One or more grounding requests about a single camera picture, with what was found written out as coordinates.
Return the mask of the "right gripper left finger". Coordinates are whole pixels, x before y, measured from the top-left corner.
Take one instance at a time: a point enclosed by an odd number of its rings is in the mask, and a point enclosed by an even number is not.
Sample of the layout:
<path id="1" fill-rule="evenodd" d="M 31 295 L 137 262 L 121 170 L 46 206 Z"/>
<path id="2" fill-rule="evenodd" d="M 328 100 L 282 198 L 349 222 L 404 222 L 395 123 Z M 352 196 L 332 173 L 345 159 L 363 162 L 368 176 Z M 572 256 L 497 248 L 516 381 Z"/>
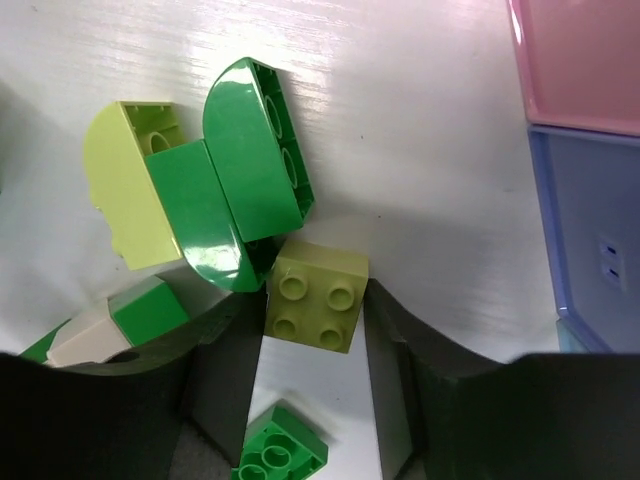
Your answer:
<path id="1" fill-rule="evenodd" d="M 5 479 L 166 479 L 193 432 L 235 467 L 264 327 L 263 292 L 234 293 L 104 363 L 1 357 Z"/>

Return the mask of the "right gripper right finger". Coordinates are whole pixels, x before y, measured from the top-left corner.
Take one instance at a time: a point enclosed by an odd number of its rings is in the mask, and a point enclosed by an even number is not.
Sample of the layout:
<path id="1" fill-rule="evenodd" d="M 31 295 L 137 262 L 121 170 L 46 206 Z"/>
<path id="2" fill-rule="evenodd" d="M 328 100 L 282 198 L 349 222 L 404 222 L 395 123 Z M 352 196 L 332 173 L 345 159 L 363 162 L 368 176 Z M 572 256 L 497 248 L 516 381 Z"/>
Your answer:
<path id="1" fill-rule="evenodd" d="M 479 355 L 377 280 L 364 326 L 386 479 L 635 479 L 639 358 Z"/>

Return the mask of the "green lego plate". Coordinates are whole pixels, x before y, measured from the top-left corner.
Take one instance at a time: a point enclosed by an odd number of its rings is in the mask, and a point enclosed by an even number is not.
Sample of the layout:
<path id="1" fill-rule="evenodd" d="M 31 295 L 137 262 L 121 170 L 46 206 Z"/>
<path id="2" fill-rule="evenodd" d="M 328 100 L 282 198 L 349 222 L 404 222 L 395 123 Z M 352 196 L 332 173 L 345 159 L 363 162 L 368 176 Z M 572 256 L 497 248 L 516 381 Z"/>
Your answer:
<path id="1" fill-rule="evenodd" d="M 327 444 L 289 409 L 274 405 L 255 419 L 245 433 L 240 463 L 233 480 L 301 480 L 328 461 Z"/>

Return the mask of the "lime 2x2 lego brick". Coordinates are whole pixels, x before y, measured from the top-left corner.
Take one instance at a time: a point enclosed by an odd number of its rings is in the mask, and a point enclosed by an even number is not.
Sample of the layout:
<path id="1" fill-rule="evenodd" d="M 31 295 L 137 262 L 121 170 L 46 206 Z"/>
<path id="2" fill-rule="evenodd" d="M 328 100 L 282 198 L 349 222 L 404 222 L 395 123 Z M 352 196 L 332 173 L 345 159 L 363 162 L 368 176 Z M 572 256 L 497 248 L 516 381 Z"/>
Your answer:
<path id="1" fill-rule="evenodd" d="M 348 353 L 368 279 L 363 254 L 286 240 L 269 283 L 264 333 Z"/>

